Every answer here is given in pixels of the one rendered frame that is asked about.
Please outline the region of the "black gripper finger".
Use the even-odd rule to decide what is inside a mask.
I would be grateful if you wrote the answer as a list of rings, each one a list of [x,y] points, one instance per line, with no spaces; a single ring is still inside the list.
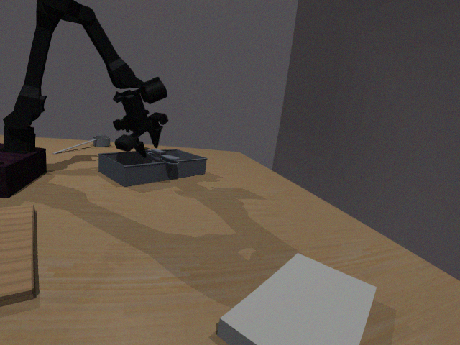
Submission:
[[[159,138],[160,138],[162,128],[163,128],[163,126],[159,126],[156,129],[148,129],[147,130],[149,132],[149,134],[150,134],[150,138],[151,138],[152,143],[155,146],[155,148],[157,148],[157,146],[158,146],[158,141],[159,141]]]
[[[145,151],[144,143],[143,143],[143,142],[140,142],[140,143],[137,144],[134,148],[140,153],[141,156],[143,156],[144,158],[146,158],[146,151]]]

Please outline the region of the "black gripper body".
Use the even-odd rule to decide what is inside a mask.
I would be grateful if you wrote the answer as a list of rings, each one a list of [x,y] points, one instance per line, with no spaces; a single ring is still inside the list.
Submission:
[[[160,124],[164,125],[168,122],[166,114],[155,112],[148,117],[148,113],[149,111],[144,108],[135,114],[125,115],[131,124],[129,129],[130,131],[133,131],[133,133],[128,136],[124,134],[115,140],[114,144],[118,150],[124,150],[127,152],[132,150],[140,143],[139,137],[148,129],[156,129],[160,126]]]

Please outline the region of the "brown wooden board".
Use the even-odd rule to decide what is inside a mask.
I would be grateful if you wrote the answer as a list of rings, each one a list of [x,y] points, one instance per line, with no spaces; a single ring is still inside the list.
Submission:
[[[0,208],[0,307],[36,298],[35,206]]]

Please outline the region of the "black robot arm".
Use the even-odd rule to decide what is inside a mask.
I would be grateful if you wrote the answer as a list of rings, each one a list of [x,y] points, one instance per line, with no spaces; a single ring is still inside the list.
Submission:
[[[41,94],[42,77],[52,34],[60,20],[83,25],[105,62],[111,82],[116,88],[138,88],[134,91],[116,92],[114,101],[122,102],[126,114],[135,114],[144,109],[142,100],[152,104],[167,98],[166,87],[159,77],[146,82],[141,81],[127,63],[118,56],[90,7],[74,0],[37,0],[36,9],[37,25],[24,85],[18,95],[14,111],[3,119],[5,124],[4,148],[0,151],[27,154],[36,150],[36,134],[34,127],[30,125],[45,110],[47,96]]]

